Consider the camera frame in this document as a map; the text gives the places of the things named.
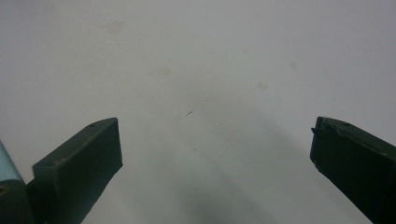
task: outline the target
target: stain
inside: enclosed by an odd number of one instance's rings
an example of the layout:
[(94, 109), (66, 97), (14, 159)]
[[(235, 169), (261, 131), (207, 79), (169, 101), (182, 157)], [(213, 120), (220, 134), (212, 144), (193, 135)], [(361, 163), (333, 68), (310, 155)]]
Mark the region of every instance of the stain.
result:
[(262, 82), (257, 84), (257, 88), (259, 88), (261, 91), (268, 91), (268, 85)]
[(44, 10), (46, 12), (51, 12), (51, 11), (53, 11), (53, 9), (55, 9), (55, 3), (53, 2), (53, 0), (45, 1)]
[(170, 69), (168, 66), (158, 70), (158, 75), (161, 75), (161, 76), (168, 76), (171, 74), (172, 74), (172, 69)]
[(168, 66), (165, 66), (163, 68), (158, 68), (155, 70), (147, 71), (146, 75), (147, 76), (169, 76), (173, 73), (172, 69), (169, 68)]
[(244, 48), (244, 49), (242, 49), (242, 52), (243, 52), (244, 54), (248, 54), (248, 53), (250, 52), (250, 50), (249, 50), (248, 48)]
[(291, 67), (292, 69), (297, 69), (297, 68), (298, 68), (297, 62), (291, 62), (291, 63), (290, 63), (290, 67)]
[(103, 26), (110, 35), (117, 35), (124, 28), (126, 21), (113, 21)]

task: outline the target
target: light blue object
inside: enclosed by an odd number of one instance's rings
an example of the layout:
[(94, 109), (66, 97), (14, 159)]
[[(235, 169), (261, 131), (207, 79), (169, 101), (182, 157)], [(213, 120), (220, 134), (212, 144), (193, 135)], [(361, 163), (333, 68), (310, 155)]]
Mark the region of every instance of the light blue object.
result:
[(3, 180), (22, 180), (20, 173), (15, 167), (14, 162), (9, 157), (6, 148), (0, 141), (0, 181)]

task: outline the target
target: white surface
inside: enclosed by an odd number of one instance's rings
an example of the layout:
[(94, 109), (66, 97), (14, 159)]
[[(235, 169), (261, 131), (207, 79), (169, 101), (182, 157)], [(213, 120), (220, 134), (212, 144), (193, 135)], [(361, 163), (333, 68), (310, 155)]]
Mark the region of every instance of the white surface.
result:
[(118, 117), (124, 167), (86, 224), (370, 223), (309, 160), (310, 127), (328, 116), (396, 144), (395, 10), (1, 1), (0, 138), (30, 181), (74, 133)]

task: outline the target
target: white table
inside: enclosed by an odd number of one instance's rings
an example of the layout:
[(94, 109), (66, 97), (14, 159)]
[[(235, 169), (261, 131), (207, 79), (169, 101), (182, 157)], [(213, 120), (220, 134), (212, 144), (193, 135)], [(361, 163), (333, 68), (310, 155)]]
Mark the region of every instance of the white table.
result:
[(396, 2), (0, 2), (0, 138), (31, 166), (117, 117), (84, 223), (370, 223), (309, 160), (317, 116), (395, 145)]

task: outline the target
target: mark on surface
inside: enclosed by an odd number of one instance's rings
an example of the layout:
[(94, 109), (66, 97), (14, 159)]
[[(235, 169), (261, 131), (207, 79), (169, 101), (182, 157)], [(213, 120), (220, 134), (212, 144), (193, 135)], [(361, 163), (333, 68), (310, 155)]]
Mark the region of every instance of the mark on surface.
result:
[(292, 69), (297, 69), (297, 68), (298, 68), (297, 62), (291, 62), (291, 63), (290, 63), (290, 67), (291, 67)]
[(171, 74), (172, 74), (172, 69), (169, 68), (168, 66), (146, 72), (147, 76), (168, 76)]
[(249, 50), (248, 48), (244, 48), (244, 49), (242, 50), (242, 52), (243, 52), (244, 54), (248, 54), (248, 53), (250, 52), (250, 50)]
[(113, 22), (110, 22), (110, 23), (104, 25), (103, 27), (108, 30), (108, 33), (110, 35), (116, 35), (119, 32), (121, 32), (121, 30), (125, 26), (125, 22), (126, 21), (113, 21)]
[(257, 88), (259, 88), (261, 91), (268, 91), (268, 85), (262, 82), (257, 84)]
[(45, 4), (45, 11), (51, 12), (53, 9), (55, 9), (55, 3), (52, 0), (47, 0)]
[(170, 69), (168, 66), (166, 66), (165, 68), (162, 68), (160, 70), (158, 70), (158, 74), (162, 75), (162, 76), (168, 76), (172, 74), (172, 69)]

